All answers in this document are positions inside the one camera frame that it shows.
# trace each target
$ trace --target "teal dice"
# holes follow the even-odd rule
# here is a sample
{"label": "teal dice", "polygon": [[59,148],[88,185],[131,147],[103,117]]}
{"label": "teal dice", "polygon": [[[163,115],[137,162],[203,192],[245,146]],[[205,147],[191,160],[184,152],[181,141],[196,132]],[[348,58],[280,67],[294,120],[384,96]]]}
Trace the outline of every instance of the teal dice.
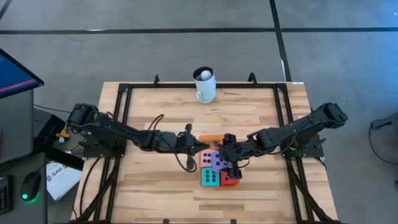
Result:
{"label": "teal dice", "polygon": [[220,186],[220,173],[213,172],[211,167],[204,167],[201,170],[201,184],[204,187]]}

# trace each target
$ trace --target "paper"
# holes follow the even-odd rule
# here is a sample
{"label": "paper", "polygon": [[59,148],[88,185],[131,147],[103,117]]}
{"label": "paper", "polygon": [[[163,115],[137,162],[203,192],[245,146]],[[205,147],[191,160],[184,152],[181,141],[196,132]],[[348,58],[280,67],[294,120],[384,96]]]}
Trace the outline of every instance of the paper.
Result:
{"label": "paper", "polygon": [[80,181],[81,171],[51,162],[47,168],[47,191],[54,200],[60,200]]}

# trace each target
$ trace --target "computer mouse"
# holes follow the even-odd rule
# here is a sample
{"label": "computer mouse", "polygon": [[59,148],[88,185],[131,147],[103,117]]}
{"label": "computer mouse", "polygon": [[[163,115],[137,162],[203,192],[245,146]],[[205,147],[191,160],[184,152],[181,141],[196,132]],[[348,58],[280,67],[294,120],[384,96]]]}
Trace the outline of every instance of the computer mouse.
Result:
{"label": "computer mouse", "polygon": [[39,192],[42,176],[38,172],[31,172],[26,175],[21,184],[21,198],[25,202],[30,202],[36,198]]}

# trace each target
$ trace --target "keyboard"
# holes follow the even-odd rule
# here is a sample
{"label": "keyboard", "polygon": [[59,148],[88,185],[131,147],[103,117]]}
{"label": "keyboard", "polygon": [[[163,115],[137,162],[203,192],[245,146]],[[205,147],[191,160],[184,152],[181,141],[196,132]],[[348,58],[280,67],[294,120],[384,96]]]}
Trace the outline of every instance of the keyboard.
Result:
{"label": "keyboard", "polygon": [[12,210],[12,177],[0,177],[0,215]]}

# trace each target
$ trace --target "yellow connector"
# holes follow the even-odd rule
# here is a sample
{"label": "yellow connector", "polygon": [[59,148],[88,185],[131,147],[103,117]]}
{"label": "yellow connector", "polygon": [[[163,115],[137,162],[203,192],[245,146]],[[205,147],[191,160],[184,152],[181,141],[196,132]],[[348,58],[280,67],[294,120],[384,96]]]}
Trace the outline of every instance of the yellow connector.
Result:
{"label": "yellow connector", "polygon": [[61,133],[57,133],[57,137],[63,137],[65,140],[68,140],[70,138],[70,134],[68,134],[66,126],[62,129]]}

